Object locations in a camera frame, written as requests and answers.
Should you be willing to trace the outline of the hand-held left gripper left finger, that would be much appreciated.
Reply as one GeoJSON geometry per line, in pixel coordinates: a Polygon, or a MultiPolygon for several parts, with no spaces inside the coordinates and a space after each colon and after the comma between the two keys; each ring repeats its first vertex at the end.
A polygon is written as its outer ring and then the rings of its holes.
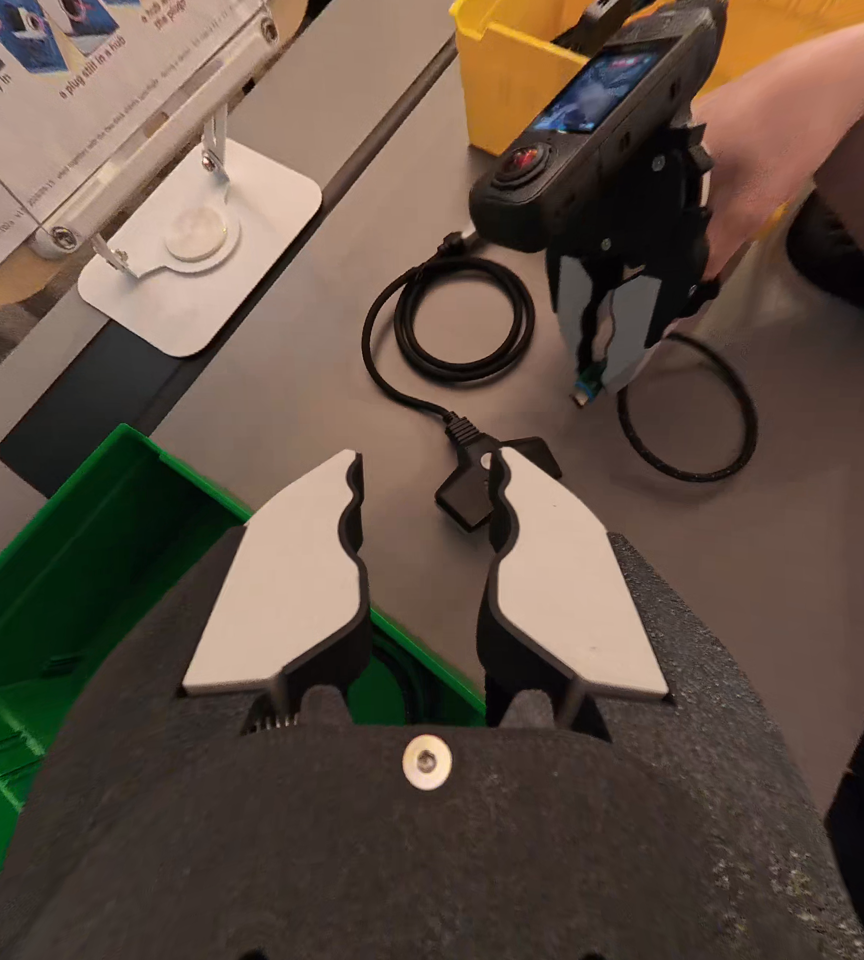
{"type": "Polygon", "coordinates": [[[342,450],[246,522],[183,678],[186,693],[300,699],[361,675],[372,645],[364,497],[363,456],[342,450]]]}

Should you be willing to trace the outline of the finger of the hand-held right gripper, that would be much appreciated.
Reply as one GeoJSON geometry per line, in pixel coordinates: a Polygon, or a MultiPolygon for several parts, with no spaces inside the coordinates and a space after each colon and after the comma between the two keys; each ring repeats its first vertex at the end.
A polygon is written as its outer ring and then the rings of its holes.
{"type": "Polygon", "coordinates": [[[626,387],[646,362],[651,348],[645,342],[661,286],[657,278],[639,272],[601,303],[601,380],[608,394],[626,387]]]}
{"type": "Polygon", "coordinates": [[[548,286],[558,328],[575,360],[574,394],[599,394],[601,303],[613,291],[613,261],[573,258],[548,250],[548,286]]]}

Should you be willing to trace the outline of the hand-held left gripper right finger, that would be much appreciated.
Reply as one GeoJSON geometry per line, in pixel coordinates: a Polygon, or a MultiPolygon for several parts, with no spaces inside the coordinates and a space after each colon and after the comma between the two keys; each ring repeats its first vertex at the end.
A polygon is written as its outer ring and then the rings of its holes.
{"type": "Polygon", "coordinates": [[[501,690],[661,701],[670,690],[606,528],[518,450],[491,456],[477,654],[501,690]]]}

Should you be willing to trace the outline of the yellow plastic bin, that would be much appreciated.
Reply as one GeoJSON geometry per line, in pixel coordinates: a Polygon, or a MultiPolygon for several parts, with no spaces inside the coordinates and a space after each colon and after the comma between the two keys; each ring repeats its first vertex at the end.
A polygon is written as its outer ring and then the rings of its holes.
{"type": "MultiPolygon", "coordinates": [[[[585,63],[554,39],[587,1],[460,1],[455,22],[466,125],[472,146],[497,156],[585,63]]],[[[724,44],[701,94],[779,52],[864,22],[864,1],[730,1],[724,44]]]]}

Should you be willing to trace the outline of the green plastic bin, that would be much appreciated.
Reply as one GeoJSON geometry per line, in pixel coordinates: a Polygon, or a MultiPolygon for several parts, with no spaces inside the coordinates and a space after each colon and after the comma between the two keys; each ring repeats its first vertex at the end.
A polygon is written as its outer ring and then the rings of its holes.
{"type": "Polygon", "coordinates": [[[250,508],[121,424],[0,554],[0,871],[68,712],[250,508]]]}

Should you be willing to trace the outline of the person's right hand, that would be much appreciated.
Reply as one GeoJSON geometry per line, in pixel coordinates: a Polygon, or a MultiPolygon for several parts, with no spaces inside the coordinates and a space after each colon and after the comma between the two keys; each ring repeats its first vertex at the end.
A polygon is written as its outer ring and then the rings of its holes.
{"type": "Polygon", "coordinates": [[[712,159],[703,278],[712,280],[831,153],[834,102],[807,64],[765,64],[694,104],[712,159]]]}

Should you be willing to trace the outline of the instruction sheet on wooden board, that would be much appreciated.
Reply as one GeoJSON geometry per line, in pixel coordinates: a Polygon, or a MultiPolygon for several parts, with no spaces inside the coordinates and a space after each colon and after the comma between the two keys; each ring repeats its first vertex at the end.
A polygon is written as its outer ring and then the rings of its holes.
{"type": "Polygon", "coordinates": [[[228,102],[299,34],[314,2],[0,2],[0,306],[95,244],[139,280],[176,256],[102,231],[195,134],[205,189],[227,192],[228,102]]]}

